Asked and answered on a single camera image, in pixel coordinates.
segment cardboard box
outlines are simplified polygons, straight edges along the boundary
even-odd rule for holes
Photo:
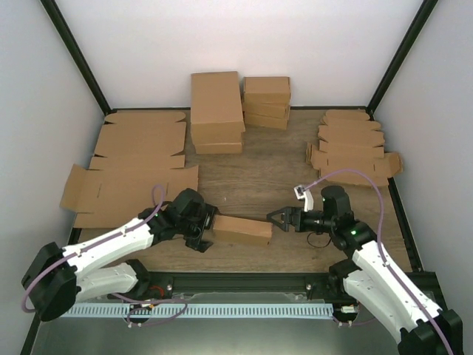
[[[329,109],[325,112],[325,116],[360,121],[370,120],[370,115],[361,109]]]
[[[283,103],[290,101],[290,79],[287,76],[246,77],[243,81],[244,101]]]
[[[218,143],[214,142],[214,140],[218,139],[216,136],[219,135],[224,136],[225,139],[230,140],[229,143],[232,143],[231,141],[235,137],[240,137],[242,139],[244,131],[245,123],[243,121],[228,122],[226,124],[191,124],[191,137],[194,144],[195,142],[206,142],[208,144]]]
[[[216,215],[212,229],[215,239],[227,243],[268,246],[273,236],[269,222]]]
[[[319,138],[329,143],[375,147],[384,145],[384,133],[363,129],[319,126]]]
[[[198,166],[190,169],[86,170],[74,165],[61,207],[77,212],[76,228],[117,228],[152,207],[151,192],[160,183],[166,199],[197,189]]]
[[[258,104],[243,102],[243,112],[275,118],[286,118],[289,104]]]
[[[241,143],[243,142],[243,133],[239,129],[217,129],[214,134],[205,131],[205,134],[191,134],[192,143],[200,144],[217,144],[217,143]]]
[[[245,113],[245,123],[250,126],[260,126],[277,129],[287,129],[287,120],[268,116],[253,115]]]
[[[240,154],[243,143],[195,144],[197,154]]]
[[[235,124],[244,131],[238,72],[202,72],[191,76],[191,126]]]
[[[387,178],[402,172],[402,161],[398,153],[386,153],[383,158],[331,155],[321,152],[313,144],[308,144],[306,154],[306,161],[310,162],[314,169],[320,170],[322,177],[340,169],[356,169],[372,178],[377,186],[387,186]],[[349,172],[334,175],[327,180],[371,186],[362,176]]]

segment folded cardboard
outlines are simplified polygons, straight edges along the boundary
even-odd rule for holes
[[[313,144],[309,144],[306,154],[306,161],[310,162],[314,169],[320,170],[322,177],[340,169],[356,169],[372,178],[378,186],[387,186],[387,178],[402,172],[401,157],[398,153],[385,153],[383,158],[331,155],[318,150]],[[328,180],[355,185],[370,185],[362,176],[350,172],[334,175]]]
[[[335,128],[348,128],[348,129],[364,129],[367,131],[378,131],[381,129],[381,124],[376,121],[362,121],[352,118],[338,118],[324,116],[322,118],[324,122],[329,127]]]
[[[273,235],[269,222],[216,215],[212,229],[215,239],[227,243],[267,246]]]
[[[197,154],[240,154],[243,152],[243,143],[216,143],[195,144]]]
[[[329,155],[344,155],[347,157],[383,158],[383,146],[350,146],[347,144],[328,143],[319,141],[319,150]]]
[[[245,113],[245,124],[267,128],[287,129],[287,120]]]
[[[329,109],[325,112],[325,116],[360,121],[368,121],[370,119],[370,115],[360,109]]]
[[[77,212],[76,228],[116,228],[152,207],[151,191],[161,184],[165,200],[197,189],[198,166],[190,169],[86,170],[74,165],[61,207]]]
[[[329,143],[347,144],[351,146],[382,146],[384,133],[363,129],[348,129],[320,125],[319,138]]]
[[[290,79],[287,76],[246,77],[243,98],[245,102],[288,104]]]
[[[243,102],[243,112],[255,115],[285,118],[289,110],[289,104],[259,104],[255,102]]]

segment cardboard flap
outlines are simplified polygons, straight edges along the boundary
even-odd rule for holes
[[[345,129],[325,125],[319,126],[319,138],[329,143],[353,146],[375,147],[384,144],[384,133],[380,131]]]
[[[106,124],[102,126],[95,154],[101,157],[118,155],[174,155],[184,150],[186,123],[153,124],[146,129],[140,124]]]
[[[186,118],[186,114],[181,111],[125,110],[107,115],[105,122],[111,124],[165,124],[178,122],[184,118]]]
[[[61,198],[60,206],[78,212],[79,201],[81,199],[82,188],[85,184],[87,170],[79,165],[72,165],[71,172],[67,178],[66,186]]]
[[[347,157],[364,157],[364,158],[384,158],[384,147],[369,146],[349,146],[347,144],[328,143],[319,141],[319,150],[329,155],[345,155]]]
[[[346,118],[324,116],[322,120],[329,127],[348,128],[348,129],[364,129],[367,131],[378,131],[381,124],[376,121],[351,120]]]
[[[118,157],[93,157],[89,168],[104,169],[165,169],[183,168],[186,163],[184,155],[121,155]]]
[[[184,189],[197,190],[198,166],[190,169],[88,171],[81,191],[76,228],[116,228],[152,207],[151,191],[160,183],[165,200],[173,200]]]
[[[346,120],[368,121],[370,119],[370,115],[360,109],[329,109],[325,115]]]

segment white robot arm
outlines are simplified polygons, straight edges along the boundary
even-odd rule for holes
[[[294,226],[295,231],[330,235],[348,257],[329,268],[335,292],[347,293],[367,308],[391,333],[401,355],[450,354],[451,349],[452,354],[463,353],[461,318],[453,310],[442,310],[402,272],[376,233],[354,218],[343,188],[322,189],[323,211],[309,209],[313,199],[308,189],[297,186],[294,191],[304,208],[284,207],[267,219],[284,231]]]

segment white wall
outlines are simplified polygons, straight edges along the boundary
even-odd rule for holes
[[[439,1],[376,110],[427,270],[463,318],[473,354],[473,2]]]
[[[421,0],[58,0],[112,107],[188,107],[190,74],[289,75],[293,105],[367,105]]]
[[[19,354],[33,318],[21,278],[44,244],[67,242],[59,201],[103,116],[39,1],[0,1],[0,107],[0,349]]]

